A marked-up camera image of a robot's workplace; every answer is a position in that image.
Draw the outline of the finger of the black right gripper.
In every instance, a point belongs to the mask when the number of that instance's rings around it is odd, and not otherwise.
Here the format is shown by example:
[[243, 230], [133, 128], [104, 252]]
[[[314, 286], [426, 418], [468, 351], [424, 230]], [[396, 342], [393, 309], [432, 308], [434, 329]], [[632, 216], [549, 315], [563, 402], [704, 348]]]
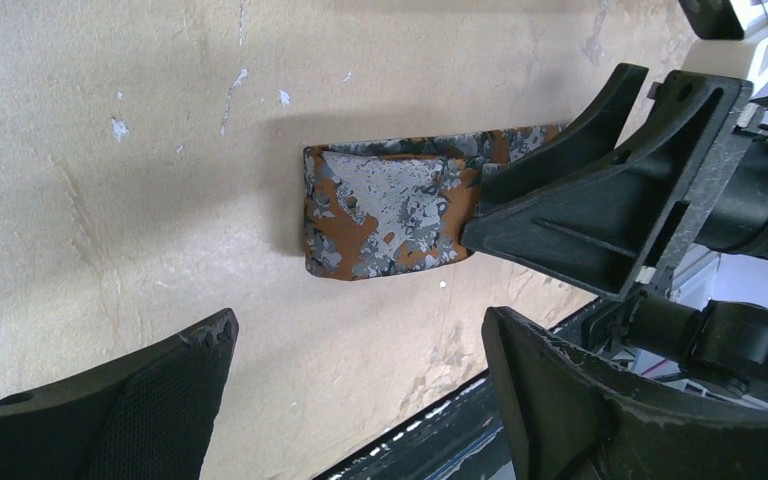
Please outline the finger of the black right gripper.
[[617, 145], [647, 74], [644, 66], [618, 64], [594, 100], [558, 135], [482, 179], [476, 214], [487, 215], [610, 153]]

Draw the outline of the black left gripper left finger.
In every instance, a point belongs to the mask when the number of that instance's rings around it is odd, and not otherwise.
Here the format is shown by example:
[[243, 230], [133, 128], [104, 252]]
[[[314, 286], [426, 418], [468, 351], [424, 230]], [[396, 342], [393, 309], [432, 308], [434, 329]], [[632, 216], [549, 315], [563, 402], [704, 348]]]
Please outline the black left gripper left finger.
[[230, 309], [0, 400], [0, 479], [197, 479], [239, 325]]

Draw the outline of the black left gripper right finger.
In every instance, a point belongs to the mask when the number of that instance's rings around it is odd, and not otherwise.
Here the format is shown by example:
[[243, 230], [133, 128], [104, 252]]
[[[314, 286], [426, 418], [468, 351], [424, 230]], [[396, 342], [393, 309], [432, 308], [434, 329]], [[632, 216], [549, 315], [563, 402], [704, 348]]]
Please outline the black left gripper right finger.
[[645, 379], [508, 307], [482, 339], [520, 479], [768, 479], [768, 410]]

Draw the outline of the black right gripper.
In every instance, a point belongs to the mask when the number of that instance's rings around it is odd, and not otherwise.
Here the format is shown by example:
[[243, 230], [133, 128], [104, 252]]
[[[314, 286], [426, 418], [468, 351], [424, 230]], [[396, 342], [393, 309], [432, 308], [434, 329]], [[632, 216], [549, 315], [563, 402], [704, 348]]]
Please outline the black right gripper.
[[[696, 239], [768, 261], [768, 125], [750, 144], [739, 123], [752, 91], [744, 79], [671, 72], [636, 132], [576, 173], [475, 213], [462, 244], [613, 301], [677, 266]], [[768, 111], [768, 99], [751, 103]], [[589, 314], [582, 345], [636, 347], [676, 363], [664, 383], [768, 404], [768, 309], [759, 305], [711, 300], [698, 310], [643, 291]]]

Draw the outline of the brown floral tie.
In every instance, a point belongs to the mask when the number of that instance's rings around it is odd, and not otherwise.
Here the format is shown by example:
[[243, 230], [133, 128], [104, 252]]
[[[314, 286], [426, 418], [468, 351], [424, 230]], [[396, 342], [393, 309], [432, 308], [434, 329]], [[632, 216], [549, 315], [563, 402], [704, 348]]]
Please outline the brown floral tie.
[[307, 146], [305, 268], [358, 281], [466, 260], [460, 236], [485, 177], [556, 137], [561, 124]]

